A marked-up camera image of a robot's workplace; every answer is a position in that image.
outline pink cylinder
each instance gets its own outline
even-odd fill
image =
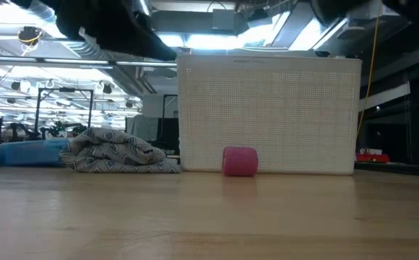
[[[225,176],[254,176],[258,171],[258,154],[249,147],[226,147],[223,153]]]

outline blue box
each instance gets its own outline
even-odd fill
[[[67,139],[3,143],[0,145],[0,166],[62,166],[60,150]]]

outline table surface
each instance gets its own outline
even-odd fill
[[[419,177],[0,168],[0,259],[419,259]]]

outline folded blanket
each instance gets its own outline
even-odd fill
[[[161,149],[112,129],[90,128],[60,151],[71,169],[83,173],[178,173]]]

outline gray patterned cloth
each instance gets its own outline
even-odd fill
[[[178,173],[161,149],[112,129],[89,128],[60,151],[71,169],[82,173]]]

